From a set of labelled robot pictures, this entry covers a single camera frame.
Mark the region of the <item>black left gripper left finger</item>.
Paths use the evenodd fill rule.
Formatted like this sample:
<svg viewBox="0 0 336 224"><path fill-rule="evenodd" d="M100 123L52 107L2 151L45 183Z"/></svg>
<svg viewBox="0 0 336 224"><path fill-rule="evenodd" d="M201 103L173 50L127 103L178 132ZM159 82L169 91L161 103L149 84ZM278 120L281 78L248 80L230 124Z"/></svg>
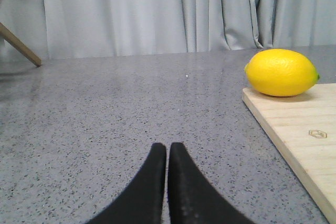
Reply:
<svg viewBox="0 0 336 224"><path fill-rule="evenodd" d="M166 147L154 143L141 169L122 193L89 223L160 223Z"/></svg>

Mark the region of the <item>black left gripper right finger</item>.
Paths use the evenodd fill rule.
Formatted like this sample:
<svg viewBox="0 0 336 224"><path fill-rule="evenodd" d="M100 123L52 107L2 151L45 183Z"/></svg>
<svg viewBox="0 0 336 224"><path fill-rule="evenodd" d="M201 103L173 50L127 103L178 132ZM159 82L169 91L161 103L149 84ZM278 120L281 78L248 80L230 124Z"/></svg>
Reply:
<svg viewBox="0 0 336 224"><path fill-rule="evenodd" d="M171 144L167 185L171 223L253 223L216 191L183 143Z"/></svg>

